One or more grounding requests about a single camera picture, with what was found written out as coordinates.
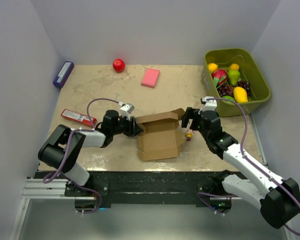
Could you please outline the brown cardboard box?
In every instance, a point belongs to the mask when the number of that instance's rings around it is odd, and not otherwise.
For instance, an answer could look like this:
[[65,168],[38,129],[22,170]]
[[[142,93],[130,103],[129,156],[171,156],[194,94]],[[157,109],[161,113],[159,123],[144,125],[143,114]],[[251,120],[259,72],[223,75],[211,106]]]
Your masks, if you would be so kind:
[[180,120],[185,114],[182,108],[151,115],[139,116],[137,124],[143,133],[137,136],[138,157],[144,161],[176,158],[185,141]]

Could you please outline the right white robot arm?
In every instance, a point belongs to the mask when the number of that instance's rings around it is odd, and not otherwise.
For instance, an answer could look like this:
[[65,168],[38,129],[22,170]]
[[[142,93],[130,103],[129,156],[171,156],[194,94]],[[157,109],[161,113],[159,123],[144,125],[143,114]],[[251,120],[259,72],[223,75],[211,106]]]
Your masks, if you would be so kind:
[[223,131],[219,114],[211,109],[188,107],[181,126],[202,135],[208,149],[239,170],[245,179],[229,173],[213,183],[213,192],[220,197],[236,195],[260,210],[264,220],[279,229],[300,213],[300,188],[292,179],[267,169],[255,160],[239,142]]

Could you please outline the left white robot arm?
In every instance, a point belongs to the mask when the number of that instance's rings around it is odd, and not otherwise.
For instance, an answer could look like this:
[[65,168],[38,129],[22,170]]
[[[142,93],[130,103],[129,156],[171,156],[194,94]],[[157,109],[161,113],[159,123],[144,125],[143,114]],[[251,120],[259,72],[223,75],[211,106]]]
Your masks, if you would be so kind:
[[116,110],[107,110],[97,128],[72,129],[63,124],[58,125],[38,152],[38,159],[55,169],[43,178],[43,183],[48,184],[63,174],[76,183],[78,193],[89,196],[94,190],[94,184],[89,181],[88,171],[77,163],[81,149],[105,148],[116,135],[133,138],[143,131],[134,116],[121,116]]

